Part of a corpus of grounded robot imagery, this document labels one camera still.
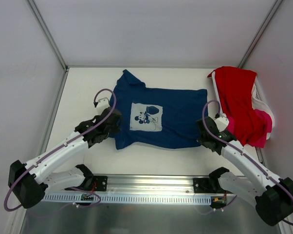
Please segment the metal frame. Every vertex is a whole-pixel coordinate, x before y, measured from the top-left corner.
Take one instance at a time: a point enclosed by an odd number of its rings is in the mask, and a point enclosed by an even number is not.
[[[212,196],[223,196],[223,194],[194,193],[193,178],[205,178],[205,176],[96,176],[108,177],[107,191],[96,192],[101,196],[103,203],[210,205]],[[59,192],[45,196],[43,201],[87,202],[81,199],[81,195],[74,191]]]
[[[274,18],[276,12],[279,10],[281,4],[284,2],[284,0],[275,0],[274,4],[272,5],[271,9],[269,10],[267,16],[265,17],[264,21],[260,25],[255,37],[253,38],[252,42],[250,43],[248,49],[246,50],[246,53],[244,54],[242,60],[239,62],[238,67],[243,68],[247,60],[249,59],[250,55],[254,51],[255,47],[257,46],[258,42],[260,41],[262,35],[268,28],[270,22]]]
[[[41,155],[47,149],[48,141],[49,141],[51,131],[52,131],[53,126],[54,126],[55,116],[56,116],[57,111],[58,111],[61,96],[62,96],[64,86],[65,86],[65,82],[67,81],[68,73],[69,73],[69,69],[66,69],[66,72],[63,74],[62,80],[60,82],[60,86],[59,86],[58,91],[57,91],[57,96],[55,98],[52,110],[51,110],[49,118],[48,118],[46,129],[44,131],[43,141],[42,141],[42,143],[41,143],[41,145],[39,147],[39,150],[38,150],[38,155]]]
[[[66,72],[68,66],[66,65],[58,47],[57,47],[57,44],[55,43],[55,40],[53,38],[53,36],[51,35],[48,27],[47,27],[47,24],[43,18],[43,16],[41,15],[36,3],[34,0],[26,0],[26,2],[28,3],[34,17],[36,18],[43,34],[45,35],[47,41],[49,42],[50,46],[51,46],[51,49],[53,50],[56,58],[58,59],[59,63],[61,64],[63,70]]]
[[[118,65],[100,65],[100,66],[96,66],[96,65],[92,65],[92,66],[87,66],[87,65],[68,65],[68,68],[124,68],[125,66],[118,66]],[[127,66],[130,68],[188,68],[188,69],[198,69],[198,68],[202,68],[202,69],[214,69],[214,66],[204,66],[204,67],[198,67],[198,66],[136,66],[136,65],[130,65]]]

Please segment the mickey mouse print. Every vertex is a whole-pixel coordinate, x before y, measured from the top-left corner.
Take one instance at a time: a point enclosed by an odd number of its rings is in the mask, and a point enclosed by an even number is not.
[[[162,106],[132,103],[130,130],[160,132],[162,130],[162,114]]]

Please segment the pile of clothes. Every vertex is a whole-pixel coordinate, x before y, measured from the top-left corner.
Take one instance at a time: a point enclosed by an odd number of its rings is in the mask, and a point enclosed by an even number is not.
[[[266,103],[256,98],[256,73],[236,67],[220,67],[208,76],[216,81],[227,129],[241,142],[263,148],[275,119]]]

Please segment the cable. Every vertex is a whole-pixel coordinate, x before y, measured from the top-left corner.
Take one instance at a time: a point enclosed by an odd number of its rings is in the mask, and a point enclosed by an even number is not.
[[[92,192],[94,191],[94,188],[96,187],[96,182],[92,183]]]
[[[285,189],[281,184],[279,184],[275,179],[273,179],[271,176],[269,176],[269,174],[263,169],[261,168],[258,163],[249,155],[247,155],[246,153],[244,153],[241,149],[239,149],[238,147],[236,147],[235,145],[230,144],[229,142],[222,140],[221,138],[217,137],[216,135],[212,134],[212,132],[208,129],[206,122],[205,122],[205,118],[204,118],[204,114],[206,111],[207,106],[212,103],[212,102],[216,102],[218,104],[218,113],[220,112],[220,103],[217,100],[211,100],[209,102],[207,102],[204,107],[203,107],[203,111],[202,111],[202,121],[203,121],[203,125],[206,129],[206,131],[209,133],[209,135],[211,135],[214,139],[222,142],[223,144],[226,144],[230,147],[232,147],[233,149],[237,150],[239,153],[241,153],[241,155],[245,156],[249,161],[251,161],[268,179],[270,179],[276,186],[278,186],[279,188],[281,188],[288,196],[289,198],[292,200],[293,202],[293,195],[287,191],[287,189]],[[283,220],[285,223],[292,225],[293,223],[288,222],[287,220]]]
[[[224,198],[225,198],[225,201],[226,201],[227,192],[228,192],[228,191],[225,191],[225,192],[224,192],[224,196],[223,196],[222,198],[218,198],[218,199],[221,200],[221,199],[224,199]]]
[[[114,93],[112,90],[110,90],[110,89],[102,89],[102,90],[100,90],[100,91],[95,95],[94,101],[96,100],[96,98],[98,97],[98,95],[99,95],[101,92],[103,92],[103,91],[109,91],[110,93],[112,93],[112,96],[113,96],[113,98],[114,98],[113,106],[112,106],[110,112],[107,114],[107,116],[105,116],[101,121],[99,121],[96,125],[94,125],[94,126],[91,127],[90,129],[84,131],[84,132],[81,133],[80,135],[78,135],[78,136],[76,136],[76,137],[74,137],[74,138],[68,140],[66,143],[64,143],[64,144],[58,146],[57,148],[51,150],[51,151],[50,151],[49,153],[47,153],[44,157],[42,157],[40,160],[38,160],[38,161],[36,162],[37,165],[40,164],[40,163],[41,163],[43,160],[45,160],[46,158],[48,158],[50,155],[54,154],[54,153],[57,152],[58,150],[60,150],[60,149],[62,149],[63,147],[65,147],[66,145],[70,144],[71,142],[75,141],[76,139],[80,138],[81,136],[83,136],[83,135],[85,135],[85,134],[91,132],[93,129],[97,128],[100,124],[102,124],[104,121],[106,121],[108,117],[110,117],[110,115],[112,114],[112,112],[114,111],[115,106],[116,106],[116,96],[115,96],[115,93]],[[23,172],[23,173],[22,173],[22,174],[16,179],[16,181],[11,185],[11,187],[10,187],[10,189],[9,189],[9,191],[8,191],[8,193],[7,193],[7,195],[6,195],[6,197],[5,197],[5,200],[4,200],[4,209],[5,209],[6,211],[8,211],[8,212],[15,211],[15,210],[19,209],[19,208],[22,206],[22,205],[20,204],[20,205],[14,207],[14,208],[12,208],[12,209],[9,208],[8,205],[7,205],[7,204],[8,204],[8,198],[9,198],[11,192],[13,191],[13,189],[15,188],[15,186],[20,182],[20,180],[22,180],[22,178],[23,178],[27,173],[29,173],[34,167],[35,167],[35,165],[30,166],[30,167],[29,167],[25,172]]]
[[[71,187],[70,189],[74,189],[76,191],[83,192],[83,193],[88,193],[89,192],[89,191],[84,191],[84,190],[81,190],[81,189],[78,189],[78,188],[75,188],[75,187]],[[94,197],[96,196],[99,199],[99,201],[97,201],[96,203],[93,203],[91,205],[88,205],[88,206],[83,206],[83,205],[78,204],[78,205],[76,205],[76,207],[77,208],[91,208],[91,207],[95,207],[95,206],[99,205],[99,203],[101,202],[101,197],[98,194],[94,193],[94,192],[90,192],[90,194],[93,195]]]
[[[220,208],[220,209],[212,209],[212,210],[210,210],[210,211],[208,211],[208,212],[206,212],[206,213],[202,213],[202,212],[200,212],[197,208],[196,208],[196,206],[194,206],[194,208],[195,208],[195,210],[198,212],[198,213],[200,213],[201,215],[209,215],[209,214],[211,214],[212,212],[216,212],[216,211],[224,211],[224,209],[226,209],[228,206],[230,206],[234,201],[235,201],[235,199],[237,198],[237,196],[235,196],[225,207],[223,207],[223,208]]]

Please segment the metal rod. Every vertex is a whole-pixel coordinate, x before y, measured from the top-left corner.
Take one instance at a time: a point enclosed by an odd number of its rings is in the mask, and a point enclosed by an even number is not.
[[[280,8],[281,4],[284,2],[284,0],[275,0],[273,6],[269,10],[267,16],[265,17],[263,23],[259,27],[255,37],[253,38],[252,42],[250,43],[246,53],[244,54],[242,60],[239,62],[238,67],[243,68],[246,61],[249,59],[250,55],[252,54],[253,50],[257,46],[259,40],[261,39],[262,35],[266,31],[267,27],[269,26],[270,22],[272,21],[273,17],[275,16],[276,12]]]
[[[61,96],[62,96],[62,93],[63,93],[63,90],[64,90],[65,82],[66,82],[67,77],[68,77],[68,73],[69,73],[69,70],[64,73],[64,75],[62,77],[62,80],[61,80],[61,83],[60,83],[60,86],[59,86],[59,88],[57,90],[57,96],[55,98],[53,108],[52,108],[51,113],[49,115],[46,129],[44,131],[43,141],[42,141],[41,146],[40,146],[39,151],[38,151],[39,155],[44,153],[46,151],[46,149],[47,149],[47,145],[48,145],[48,142],[49,142],[49,137],[50,137],[51,131],[53,129],[53,125],[54,125],[54,122],[55,122],[55,116],[57,114],[57,110],[58,110],[58,107],[59,107],[59,104],[60,104],[60,100],[61,100]]]
[[[34,14],[36,20],[38,21],[38,24],[40,25],[41,30],[43,31],[47,41],[49,42],[49,44],[50,44],[55,56],[57,57],[58,61],[60,62],[63,70],[66,71],[67,65],[66,65],[66,63],[65,63],[65,61],[64,61],[64,59],[63,59],[58,47],[57,47],[57,44],[55,43],[55,40],[52,37],[52,35],[51,35],[47,25],[46,25],[46,22],[45,22],[43,16],[41,15],[41,13],[40,13],[35,1],[34,0],[26,0],[26,1],[28,3],[32,13]]]
[[[68,68],[190,68],[190,69],[215,69],[215,66],[197,65],[68,65]]]

